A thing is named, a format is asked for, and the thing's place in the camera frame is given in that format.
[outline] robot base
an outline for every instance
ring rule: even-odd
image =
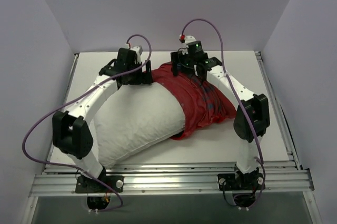
[[[255,192],[265,189],[265,186],[262,187],[263,175],[259,173],[258,168],[248,174],[243,174],[239,170],[231,174],[218,174],[217,179],[219,182],[220,191],[232,191],[232,197],[234,197],[235,195],[240,195],[241,203],[240,205],[238,205],[240,207],[249,207],[255,201]],[[234,193],[234,191],[243,190],[252,191],[252,193],[251,195]]]
[[[116,192],[123,192],[124,177],[123,176],[106,176],[98,178],[103,181]],[[95,180],[80,175],[77,179],[75,193],[77,194],[95,194],[110,192],[106,187],[97,183]]]

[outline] pillow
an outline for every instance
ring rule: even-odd
[[[122,86],[94,117],[98,160],[111,168],[119,160],[184,130],[185,115],[161,84]]]

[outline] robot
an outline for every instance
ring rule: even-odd
[[[180,36],[183,47],[178,51],[171,52],[172,74],[176,76],[178,72],[195,74],[201,81],[207,81],[218,88],[234,106],[238,105],[237,98],[232,92],[231,84],[239,96],[245,112],[248,114],[254,126],[258,140],[261,141],[266,129],[270,125],[268,99],[264,94],[257,95],[248,90],[228,72],[224,72],[222,63],[216,57],[209,58],[203,51],[202,44],[193,36]],[[115,79],[109,79],[117,74],[135,69],[141,63],[141,46],[131,47],[126,45],[120,48],[117,59],[113,59],[105,65],[98,73],[93,82],[93,88],[99,85],[93,92],[77,101],[67,111],[57,111],[53,115],[53,144],[61,152],[68,155],[75,162],[76,166],[86,171],[106,184],[116,183],[110,176],[106,175],[105,168],[98,162],[92,152],[93,137],[88,125],[94,115],[122,85],[149,85],[153,82],[151,76],[151,62],[148,61],[146,69],[141,69]],[[223,183],[220,189],[226,187],[227,190],[247,190],[251,188],[263,189],[264,177],[259,173],[259,163],[256,158],[259,156],[259,145],[254,140],[249,123],[244,116],[241,106],[237,107],[237,114],[234,120],[234,130],[241,138],[240,153],[235,165],[235,172],[221,177]],[[82,187],[91,192],[107,192],[106,188],[97,184],[92,178],[81,173],[78,178]],[[88,206],[92,209],[104,209],[107,204],[99,204],[97,197],[88,198]]]

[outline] black joint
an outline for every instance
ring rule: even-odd
[[[118,50],[117,59],[113,59],[106,66],[104,66],[99,75],[107,75],[113,77],[117,74],[121,74],[130,70],[134,70],[141,66],[138,63],[137,53],[134,50],[120,48]],[[120,76],[116,78],[117,86],[120,88],[122,85],[141,85],[141,84],[151,84],[152,72],[151,72],[151,61],[146,63],[146,71],[143,73],[142,69],[135,72]]]
[[[254,126],[256,135],[263,136],[270,125],[268,98],[264,94],[254,94],[252,99],[241,102]],[[253,133],[240,106],[237,108],[234,130],[241,139],[253,141]]]
[[[178,52],[171,52],[171,72],[173,73],[173,76],[178,75]]]
[[[93,138],[83,117],[75,118],[68,112],[57,111],[53,115],[53,144],[65,154],[82,159],[91,151]]]

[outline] red fabric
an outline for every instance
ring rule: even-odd
[[[173,76],[170,63],[153,70],[152,77],[174,95],[185,113],[185,131],[172,139],[181,140],[198,128],[235,117],[234,106],[216,87],[208,82],[201,85],[193,75]]]

